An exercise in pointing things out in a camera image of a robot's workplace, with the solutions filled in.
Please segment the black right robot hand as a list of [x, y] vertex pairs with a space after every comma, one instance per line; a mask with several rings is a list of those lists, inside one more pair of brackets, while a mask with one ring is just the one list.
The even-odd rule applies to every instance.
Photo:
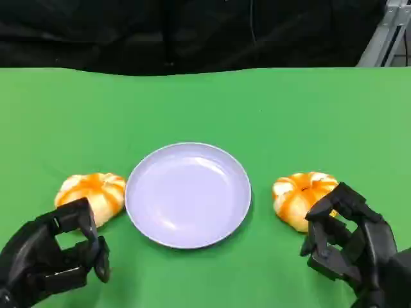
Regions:
[[330, 280], [343, 280], [354, 291], [353, 307], [387, 307], [383, 267], [397, 253], [394, 236], [366, 199], [339, 183], [305, 216], [308, 234], [300, 255]]

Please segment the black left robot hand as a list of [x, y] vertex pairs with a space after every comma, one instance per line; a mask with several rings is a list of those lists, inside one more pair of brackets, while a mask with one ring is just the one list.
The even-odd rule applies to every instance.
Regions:
[[84, 287], [90, 271], [107, 283], [109, 253], [87, 198], [28, 221], [1, 250], [1, 307], [33, 307]]

